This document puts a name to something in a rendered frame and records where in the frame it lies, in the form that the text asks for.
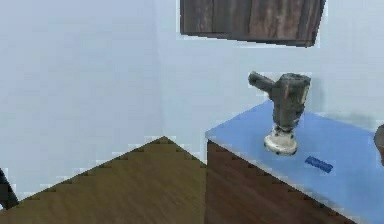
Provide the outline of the brown cabinet with blue top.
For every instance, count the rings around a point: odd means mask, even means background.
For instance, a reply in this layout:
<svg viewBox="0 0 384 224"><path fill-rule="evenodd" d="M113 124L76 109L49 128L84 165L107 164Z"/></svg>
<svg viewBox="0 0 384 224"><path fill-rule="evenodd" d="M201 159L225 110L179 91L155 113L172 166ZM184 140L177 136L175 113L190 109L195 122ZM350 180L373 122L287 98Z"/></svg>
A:
<svg viewBox="0 0 384 224"><path fill-rule="evenodd" d="M205 224L384 224L375 133L306 112L296 154L280 156L264 147L271 113L266 101L207 131Z"/></svg>

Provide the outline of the brown round object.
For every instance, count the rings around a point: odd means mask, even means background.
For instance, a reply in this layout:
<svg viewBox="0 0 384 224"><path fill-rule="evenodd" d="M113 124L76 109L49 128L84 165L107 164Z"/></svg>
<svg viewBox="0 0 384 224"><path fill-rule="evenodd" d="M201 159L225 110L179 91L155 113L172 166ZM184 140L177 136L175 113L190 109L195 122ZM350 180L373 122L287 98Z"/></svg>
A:
<svg viewBox="0 0 384 224"><path fill-rule="evenodd" d="M374 144L380 154L381 164L384 167L384 124L380 125L374 135Z"/></svg>

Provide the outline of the small blue flat bar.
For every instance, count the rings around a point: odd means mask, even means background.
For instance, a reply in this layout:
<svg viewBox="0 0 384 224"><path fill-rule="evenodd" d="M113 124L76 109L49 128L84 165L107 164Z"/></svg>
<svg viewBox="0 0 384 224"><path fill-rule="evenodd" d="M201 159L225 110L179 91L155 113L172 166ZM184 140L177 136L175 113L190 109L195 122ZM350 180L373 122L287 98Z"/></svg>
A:
<svg viewBox="0 0 384 224"><path fill-rule="evenodd" d="M322 160L319 160L313 156L308 156L305 160L305 162L313 167L316 167L326 173L330 173L333 169L333 166L331 164L328 164Z"/></svg>

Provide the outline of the black object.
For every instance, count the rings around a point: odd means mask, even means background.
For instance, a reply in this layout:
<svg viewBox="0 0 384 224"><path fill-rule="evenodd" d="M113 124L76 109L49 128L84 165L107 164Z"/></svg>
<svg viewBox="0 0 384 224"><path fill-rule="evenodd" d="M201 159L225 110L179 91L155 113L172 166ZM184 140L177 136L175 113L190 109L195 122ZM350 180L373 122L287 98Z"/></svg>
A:
<svg viewBox="0 0 384 224"><path fill-rule="evenodd" d="M7 180L3 170L0 168L0 205L8 210L19 204L11 184Z"/></svg>

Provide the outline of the dark wood wall cupboard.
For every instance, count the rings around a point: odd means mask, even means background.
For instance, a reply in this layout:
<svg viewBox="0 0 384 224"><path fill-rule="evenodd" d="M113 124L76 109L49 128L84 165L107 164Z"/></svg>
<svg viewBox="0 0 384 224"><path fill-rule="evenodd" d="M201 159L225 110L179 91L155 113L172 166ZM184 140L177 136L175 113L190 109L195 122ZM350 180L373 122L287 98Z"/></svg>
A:
<svg viewBox="0 0 384 224"><path fill-rule="evenodd" d="M179 0L188 36L311 47L326 0Z"/></svg>

